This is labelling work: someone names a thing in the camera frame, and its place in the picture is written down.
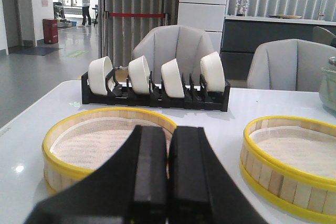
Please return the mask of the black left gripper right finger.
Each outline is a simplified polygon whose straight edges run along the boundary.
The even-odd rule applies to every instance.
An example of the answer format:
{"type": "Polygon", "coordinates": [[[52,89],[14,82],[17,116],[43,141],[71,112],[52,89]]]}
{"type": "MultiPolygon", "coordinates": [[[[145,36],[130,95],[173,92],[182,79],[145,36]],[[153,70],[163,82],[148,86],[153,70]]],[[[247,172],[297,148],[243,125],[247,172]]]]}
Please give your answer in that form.
{"type": "Polygon", "coordinates": [[[238,189],[202,127],[178,126],[169,152],[169,223],[266,223],[238,189]]]}

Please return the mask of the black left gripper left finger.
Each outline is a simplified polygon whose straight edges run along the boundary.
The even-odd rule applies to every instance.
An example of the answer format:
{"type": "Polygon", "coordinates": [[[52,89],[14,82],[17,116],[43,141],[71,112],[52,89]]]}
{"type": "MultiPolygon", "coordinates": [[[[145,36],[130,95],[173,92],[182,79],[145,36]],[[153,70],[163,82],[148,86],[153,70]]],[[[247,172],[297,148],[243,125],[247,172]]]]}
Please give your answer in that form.
{"type": "Polygon", "coordinates": [[[165,223],[166,139],[137,125],[100,168],[39,202],[26,223],[165,223]]]}

